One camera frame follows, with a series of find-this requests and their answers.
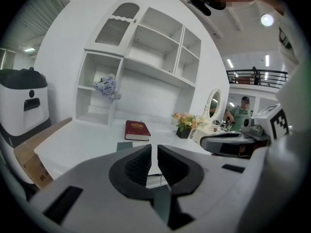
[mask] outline round ceiling light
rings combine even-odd
[[[274,19],[271,15],[269,14],[264,14],[262,17],[261,17],[261,23],[264,25],[264,26],[271,26],[273,23],[274,23]]]

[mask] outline desk surface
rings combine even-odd
[[[151,133],[152,166],[149,175],[161,173],[157,166],[157,145],[170,145],[202,154],[210,154],[191,139],[180,139],[177,128],[170,125],[145,122]],[[42,142],[35,153],[42,164],[56,179],[75,165],[117,151],[118,142],[124,139],[125,120],[115,120],[112,127],[74,120]]]

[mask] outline flower bouquet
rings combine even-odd
[[[191,130],[196,130],[198,126],[206,125],[201,116],[195,116],[189,113],[175,113],[173,118],[178,120],[176,135],[182,139],[187,139]]]
[[[113,74],[109,74],[99,82],[94,82],[93,87],[95,90],[100,91],[105,97],[108,97],[111,101],[121,99],[121,94],[116,91],[116,77]]]

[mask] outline flower pot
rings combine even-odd
[[[178,135],[181,139],[187,139],[189,137],[189,134],[191,132],[191,129],[185,128],[183,131],[180,131],[180,128],[178,128],[176,135]]]

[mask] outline red book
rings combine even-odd
[[[125,140],[149,141],[150,132],[143,122],[126,121]]]

